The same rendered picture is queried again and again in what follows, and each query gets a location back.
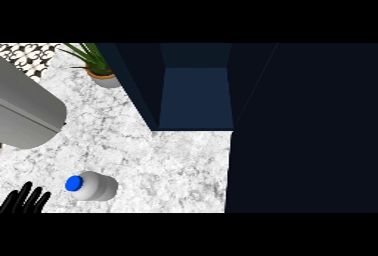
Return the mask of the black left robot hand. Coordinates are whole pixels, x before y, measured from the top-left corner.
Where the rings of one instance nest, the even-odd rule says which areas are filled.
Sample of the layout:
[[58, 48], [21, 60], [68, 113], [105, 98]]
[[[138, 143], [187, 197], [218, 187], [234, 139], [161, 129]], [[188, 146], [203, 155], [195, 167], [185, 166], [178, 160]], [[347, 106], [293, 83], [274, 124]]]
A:
[[42, 187], [33, 187], [29, 181], [21, 190], [14, 190], [0, 205], [0, 213], [40, 213], [51, 199], [52, 193]]

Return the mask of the white blue-capped water bottle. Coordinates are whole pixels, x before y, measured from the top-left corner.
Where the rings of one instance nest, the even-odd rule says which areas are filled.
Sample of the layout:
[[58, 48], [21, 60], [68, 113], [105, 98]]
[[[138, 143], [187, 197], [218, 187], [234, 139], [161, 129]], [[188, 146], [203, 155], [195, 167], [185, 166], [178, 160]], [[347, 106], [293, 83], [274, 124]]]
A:
[[108, 201], [116, 197], [119, 182], [111, 176], [86, 171], [68, 178], [65, 189], [79, 201]]

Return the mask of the dark blue cabinet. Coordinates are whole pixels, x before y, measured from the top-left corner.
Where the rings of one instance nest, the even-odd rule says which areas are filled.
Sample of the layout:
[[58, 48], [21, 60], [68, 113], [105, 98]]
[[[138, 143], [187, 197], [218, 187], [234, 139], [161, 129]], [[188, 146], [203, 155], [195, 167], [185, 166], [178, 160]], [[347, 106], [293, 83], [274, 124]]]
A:
[[101, 43], [99, 51], [154, 131], [232, 131], [274, 43]]

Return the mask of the dark blue cabinet door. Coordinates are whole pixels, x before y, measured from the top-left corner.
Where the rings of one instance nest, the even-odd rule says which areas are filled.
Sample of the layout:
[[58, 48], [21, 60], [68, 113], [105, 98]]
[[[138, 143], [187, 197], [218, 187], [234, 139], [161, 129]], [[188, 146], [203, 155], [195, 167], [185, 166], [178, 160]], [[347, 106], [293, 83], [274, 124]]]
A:
[[277, 46], [231, 140], [228, 213], [378, 213], [378, 44]]

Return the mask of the grey rounded appliance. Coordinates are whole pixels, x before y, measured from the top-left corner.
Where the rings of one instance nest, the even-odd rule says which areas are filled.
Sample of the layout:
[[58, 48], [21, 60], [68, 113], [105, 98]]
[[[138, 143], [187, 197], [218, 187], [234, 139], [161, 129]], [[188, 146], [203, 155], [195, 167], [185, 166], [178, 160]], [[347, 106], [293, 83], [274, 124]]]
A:
[[64, 102], [0, 57], [0, 143], [36, 148], [61, 132], [65, 121]]

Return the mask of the potted green plant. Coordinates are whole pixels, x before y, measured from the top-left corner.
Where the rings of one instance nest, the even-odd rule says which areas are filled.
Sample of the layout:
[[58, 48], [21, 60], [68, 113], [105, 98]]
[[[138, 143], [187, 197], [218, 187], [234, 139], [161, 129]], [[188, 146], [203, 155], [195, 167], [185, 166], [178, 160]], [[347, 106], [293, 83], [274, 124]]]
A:
[[65, 43], [65, 46], [70, 50], [62, 50], [62, 52], [77, 57], [86, 63], [83, 69], [86, 70], [94, 82], [104, 88], [120, 87], [122, 83], [96, 44], [80, 43], [79, 47], [76, 47], [71, 43]]

